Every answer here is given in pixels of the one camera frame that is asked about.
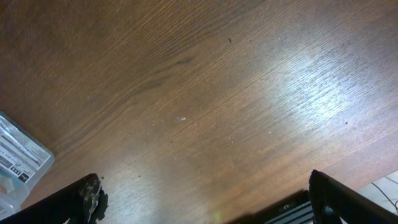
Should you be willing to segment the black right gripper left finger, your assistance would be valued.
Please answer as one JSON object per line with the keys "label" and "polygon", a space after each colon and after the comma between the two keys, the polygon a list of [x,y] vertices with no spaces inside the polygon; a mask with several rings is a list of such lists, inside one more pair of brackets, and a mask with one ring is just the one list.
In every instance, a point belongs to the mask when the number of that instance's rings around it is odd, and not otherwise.
{"label": "black right gripper left finger", "polygon": [[97,223],[105,217],[108,194],[89,174],[41,201],[1,220],[4,224]]}

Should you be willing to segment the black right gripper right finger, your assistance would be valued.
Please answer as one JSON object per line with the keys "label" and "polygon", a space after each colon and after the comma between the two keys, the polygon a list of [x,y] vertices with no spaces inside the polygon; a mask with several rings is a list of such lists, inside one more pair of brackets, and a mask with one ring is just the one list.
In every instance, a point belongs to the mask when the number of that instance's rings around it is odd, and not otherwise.
{"label": "black right gripper right finger", "polygon": [[397,215],[317,170],[309,179],[309,198],[316,224],[397,224]]}

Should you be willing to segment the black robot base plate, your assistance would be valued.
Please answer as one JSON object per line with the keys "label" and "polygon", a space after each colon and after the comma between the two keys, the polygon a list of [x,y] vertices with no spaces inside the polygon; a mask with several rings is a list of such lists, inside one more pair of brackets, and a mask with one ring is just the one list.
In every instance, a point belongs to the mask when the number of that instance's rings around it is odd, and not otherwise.
{"label": "black robot base plate", "polygon": [[256,213],[245,214],[228,224],[308,224],[315,223],[308,190],[299,190]]}

